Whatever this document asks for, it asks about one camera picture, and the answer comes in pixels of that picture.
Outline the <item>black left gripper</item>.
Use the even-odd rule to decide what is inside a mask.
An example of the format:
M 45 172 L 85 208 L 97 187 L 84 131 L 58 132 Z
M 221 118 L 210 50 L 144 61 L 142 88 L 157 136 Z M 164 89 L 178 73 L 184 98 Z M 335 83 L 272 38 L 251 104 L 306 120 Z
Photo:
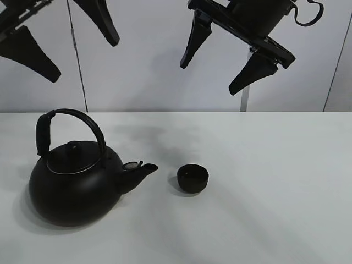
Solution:
M 120 36 L 113 24 L 105 0 L 74 0 L 83 12 L 94 22 L 111 46 L 116 46 Z M 45 54 L 27 26 L 22 24 L 52 1 L 1 0 L 1 57 L 20 63 L 32 69 L 52 83 L 61 76 L 61 71 Z

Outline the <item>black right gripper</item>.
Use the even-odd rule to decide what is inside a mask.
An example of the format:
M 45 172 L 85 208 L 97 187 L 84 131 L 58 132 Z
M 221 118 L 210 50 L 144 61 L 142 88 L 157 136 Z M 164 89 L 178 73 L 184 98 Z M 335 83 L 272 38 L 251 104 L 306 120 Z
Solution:
M 271 31 L 295 7 L 294 1 L 230 1 L 224 7 L 216 1 L 188 1 L 194 10 L 191 32 L 180 66 L 185 69 L 197 50 L 212 33 L 215 23 L 261 53 L 253 53 L 242 71 L 229 85 L 236 95 L 250 84 L 277 72 L 277 60 L 287 69 L 294 55 L 269 37 Z

